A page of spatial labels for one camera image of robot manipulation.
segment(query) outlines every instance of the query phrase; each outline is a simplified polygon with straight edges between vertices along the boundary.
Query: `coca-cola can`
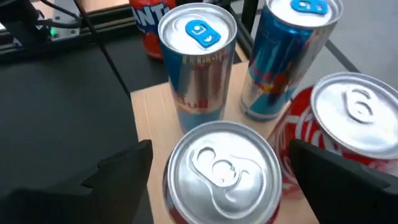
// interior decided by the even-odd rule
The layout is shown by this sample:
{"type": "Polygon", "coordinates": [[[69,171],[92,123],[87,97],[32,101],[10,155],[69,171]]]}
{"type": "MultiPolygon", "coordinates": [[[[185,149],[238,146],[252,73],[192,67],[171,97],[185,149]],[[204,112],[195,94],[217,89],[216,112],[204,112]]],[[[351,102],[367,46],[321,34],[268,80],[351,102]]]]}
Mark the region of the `coca-cola can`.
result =
{"type": "Polygon", "coordinates": [[[270,145],[238,123],[189,131],[173,150],[163,190],[176,224],[264,224],[277,215],[282,174],[270,145]]]}
{"type": "Polygon", "coordinates": [[[281,165],[283,195],[302,197],[289,161],[293,139],[398,176],[398,92],[370,76],[341,72],[294,98],[268,142],[281,165]]]}

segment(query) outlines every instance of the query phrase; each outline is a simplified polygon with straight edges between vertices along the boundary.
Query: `can top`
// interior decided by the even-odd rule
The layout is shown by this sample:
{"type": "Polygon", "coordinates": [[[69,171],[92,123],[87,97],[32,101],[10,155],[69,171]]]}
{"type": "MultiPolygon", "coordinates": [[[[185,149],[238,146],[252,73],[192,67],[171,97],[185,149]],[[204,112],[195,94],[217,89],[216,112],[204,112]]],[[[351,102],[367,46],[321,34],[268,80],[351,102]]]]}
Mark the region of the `can top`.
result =
{"type": "Polygon", "coordinates": [[[189,223],[264,224],[282,193],[270,145],[238,123],[214,121],[188,132],[167,172],[171,199],[189,223]]]}
{"type": "Polygon", "coordinates": [[[204,55],[222,49],[236,37],[234,17],[222,7],[190,3],[166,13],[159,22],[159,38],[172,50],[204,55]]]}
{"type": "Polygon", "coordinates": [[[304,28],[335,23],[343,13],[340,0],[266,0],[266,6],[281,21],[304,28]]]}
{"type": "Polygon", "coordinates": [[[311,107],[342,146],[375,159],[398,159],[398,92],[380,80],[341,72],[318,81],[311,107]]]}

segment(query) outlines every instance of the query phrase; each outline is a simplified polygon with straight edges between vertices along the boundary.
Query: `aluminum can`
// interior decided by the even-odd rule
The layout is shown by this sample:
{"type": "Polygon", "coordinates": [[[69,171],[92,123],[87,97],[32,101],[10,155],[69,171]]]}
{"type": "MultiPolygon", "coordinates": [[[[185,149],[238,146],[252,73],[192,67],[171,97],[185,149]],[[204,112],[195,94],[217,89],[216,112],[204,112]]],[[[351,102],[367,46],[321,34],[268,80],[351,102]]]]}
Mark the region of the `aluminum can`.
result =
{"type": "Polygon", "coordinates": [[[247,117],[279,115],[342,13],[340,0],[266,0],[241,94],[247,117]]]}
{"type": "Polygon", "coordinates": [[[184,132],[223,118],[236,31],[228,11],[206,3],[176,7],[160,21],[160,46],[184,132]]]}
{"type": "Polygon", "coordinates": [[[282,195],[272,148],[251,128],[228,121],[188,132],[169,157],[163,183],[176,224],[272,223],[282,195]]]}
{"type": "Polygon", "coordinates": [[[175,7],[175,0],[129,0],[132,15],[142,32],[142,41],[147,54],[162,59],[157,26],[160,19],[175,7]]]}
{"type": "Polygon", "coordinates": [[[279,158],[284,196],[301,197],[289,160],[293,139],[398,177],[398,92],[367,75],[342,72],[295,97],[268,142],[279,158]]]}
{"type": "Polygon", "coordinates": [[[231,4],[231,0],[175,0],[175,2],[178,6],[194,2],[212,3],[218,6],[229,6],[231,4]]]}

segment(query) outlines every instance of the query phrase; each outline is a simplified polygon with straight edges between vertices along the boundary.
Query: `silver pull tab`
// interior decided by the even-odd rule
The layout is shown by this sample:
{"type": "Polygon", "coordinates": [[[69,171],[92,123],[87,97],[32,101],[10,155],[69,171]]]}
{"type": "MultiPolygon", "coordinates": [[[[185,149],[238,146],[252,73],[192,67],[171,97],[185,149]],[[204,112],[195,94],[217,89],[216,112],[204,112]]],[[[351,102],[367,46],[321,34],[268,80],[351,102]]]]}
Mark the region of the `silver pull tab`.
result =
{"type": "Polygon", "coordinates": [[[360,85],[350,85],[345,93],[346,110],[350,118],[359,123],[376,122],[377,96],[374,92],[360,85]]]}
{"type": "Polygon", "coordinates": [[[217,151],[212,146],[196,150],[192,164],[202,176],[217,187],[235,185],[241,173],[230,155],[217,151]]]}

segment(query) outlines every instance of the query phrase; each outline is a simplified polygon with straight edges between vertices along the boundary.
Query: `can rim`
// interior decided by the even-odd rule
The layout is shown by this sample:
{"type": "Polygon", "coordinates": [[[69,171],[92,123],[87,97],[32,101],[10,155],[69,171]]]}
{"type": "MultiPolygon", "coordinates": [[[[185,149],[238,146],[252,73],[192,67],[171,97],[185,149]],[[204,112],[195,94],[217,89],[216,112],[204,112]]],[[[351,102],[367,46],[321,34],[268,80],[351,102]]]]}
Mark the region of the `can rim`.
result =
{"type": "Polygon", "coordinates": [[[292,27],[298,27],[298,28],[303,28],[303,29],[323,28],[323,27],[327,27],[327,26],[329,26],[331,24],[334,24],[340,19],[340,17],[343,15],[343,11],[344,11],[344,5],[343,5],[343,2],[341,0],[332,0],[332,1],[336,2],[337,8],[340,9],[338,11],[339,12],[338,16],[336,16],[334,19],[328,21],[327,23],[325,23],[325,24],[323,24],[321,26],[301,26],[301,25],[297,25],[297,24],[293,24],[293,23],[287,22],[287,21],[283,20],[282,18],[280,18],[279,16],[277,16],[274,12],[272,12],[271,7],[269,6],[269,3],[271,1],[273,1],[273,0],[266,0],[265,3],[264,3],[264,6],[267,6],[269,11],[272,13],[272,15],[274,15],[276,18],[278,18],[278,20],[280,22],[282,22],[284,24],[287,24],[289,26],[292,26],[292,27]]]}
{"type": "Polygon", "coordinates": [[[352,75],[354,77],[366,77],[366,79],[370,80],[373,82],[375,85],[381,87],[384,89],[386,92],[390,93],[392,96],[394,96],[396,99],[398,99],[398,91],[395,90],[393,87],[388,85],[387,83],[378,80],[377,78],[371,77],[369,75],[365,75],[362,73],[358,72],[336,72],[332,73],[330,75],[327,75],[317,81],[317,83],[313,86],[313,90],[311,92],[311,97],[310,97],[310,105],[311,105],[311,110],[313,111],[313,115],[315,119],[317,120],[317,123],[321,126],[322,130],[326,132],[330,137],[333,138],[338,144],[342,145],[343,147],[349,149],[350,151],[353,151],[361,156],[366,156],[372,159],[398,159],[398,150],[395,153],[388,153],[388,154],[378,154],[374,152],[369,152],[369,151],[364,151],[362,149],[358,149],[357,147],[350,146],[349,144],[345,143],[342,141],[340,138],[338,138],[335,134],[333,134],[323,122],[321,122],[320,116],[318,113],[316,113],[316,97],[318,95],[318,92],[321,90],[321,87],[325,86],[325,83],[329,79],[333,79],[335,77],[338,77],[340,75],[352,75]]]}
{"type": "Polygon", "coordinates": [[[168,17],[170,17],[170,15],[172,14],[173,11],[175,11],[175,10],[177,10],[177,9],[180,9],[180,8],[189,7],[189,6],[193,6],[193,7],[195,7],[195,6],[196,6],[196,7],[200,7],[200,6],[209,7],[209,6],[210,6],[210,7],[213,8],[213,9],[223,11],[223,12],[224,12],[226,15],[228,15],[228,17],[233,21],[233,25],[234,25],[233,29],[234,29],[234,32],[233,32],[233,35],[231,36],[231,38],[229,39],[229,41],[225,42],[225,44],[223,44],[222,47],[220,47],[220,48],[218,48],[218,49],[214,49],[214,50],[209,51],[209,52],[206,52],[206,53],[197,53],[197,54],[185,54],[185,53],[184,53],[184,55],[198,56],[198,55],[209,55],[209,54],[213,54],[213,53],[215,53],[215,52],[221,50],[222,48],[228,46],[230,43],[232,43],[232,42],[236,39],[236,34],[238,33],[238,25],[237,25],[237,23],[236,23],[236,21],[235,21],[235,18],[232,16],[232,14],[229,13],[226,9],[224,9],[224,8],[222,8],[222,7],[219,7],[219,6],[217,6],[217,5],[214,5],[214,4],[210,4],[210,3],[202,3],[202,2],[188,3],[188,4],[183,4],[183,5],[181,5],[181,6],[177,6],[177,7],[173,8],[172,10],[170,10],[169,12],[167,12],[167,13],[160,19],[160,21],[159,21],[159,25],[157,26],[157,33],[159,34],[159,39],[160,39],[161,43],[164,44],[165,46],[167,46],[168,50],[172,50],[172,51],[175,52],[176,54],[182,54],[181,52],[176,51],[174,48],[170,47],[169,45],[167,45],[167,44],[165,43],[165,40],[164,40],[164,38],[163,38],[163,35],[161,35],[161,34],[163,33],[162,31],[164,30],[164,29],[161,29],[161,27],[163,27],[162,24],[165,23],[165,20],[166,20],[168,17]]]}
{"type": "Polygon", "coordinates": [[[185,148],[185,146],[187,144],[189,144],[192,141],[192,139],[195,139],[195,137],[200,136],[200,134],[203,131],[200,133],[196,133],[196,132],[198,130],[200,130],[202,127],[212,125],[212,124],[233,124],[235,126],[239,126],[240,128],[244,128],[245,131],[248,131],[250,133],[250,135],[253,135],[258,139],[262,139],[262,141],[267,143],[267,147],[271,150],[270,156],[272,158],[270,160],[273,161],[273,164],[268,164],[268,167],[275,167],[275,179],[279,180],[277,182],[277,188],[272,197],[272,199],[274,199],[274,200],[269,201],[270,202],[269,204],[273,203],[273,206],[268,210],[267,213],[263,213],[263,214],[266,214],[266,215],[263,215],[263,218],[267,218],[267,220],[265,220],[265,221],[269,221],[272,218],[275,211],[277,210],[277,207],[279,206],[280,201],[282,199],[282,173],[280,171],[279,160],[278,160],[274,150],[271,148],[271,146],[268,144],[268,142],[260,134],[258,134],[255,130],[248,128],[247,126],[245,126],[243,124],[232,122],[232,121],[219,120],[219,121],[210,121],[210,122],[201,124],[201,125],[193,128],[191,131],[189,131],[177,143],[176,147],[174,148],[173,152],[170,155],[169,164],[167,166],[167,180],[168,180],[167,187],[169,189],[170,197],[175,205],[175,208],[178,210],[178,212],[181,214],[181,216],[185,220],[189,220],[188,221],[189,223],[197,223],[194,219],[190,218],[187,214],[190,214],[193,216],[195,216],[195,215],[191,211],[186,209],[185,206],[183,206],[183,202],[177,197],[177,195],[178,195],[177,188],[176,188],[175,181],[174,181],[172,174],[175,174],[175,172],[176,172],[176,166],[174,166],[174,162],[178,158],[178,155],[181,153],[181,150],[178,150],[178,149],[185,148]]]}

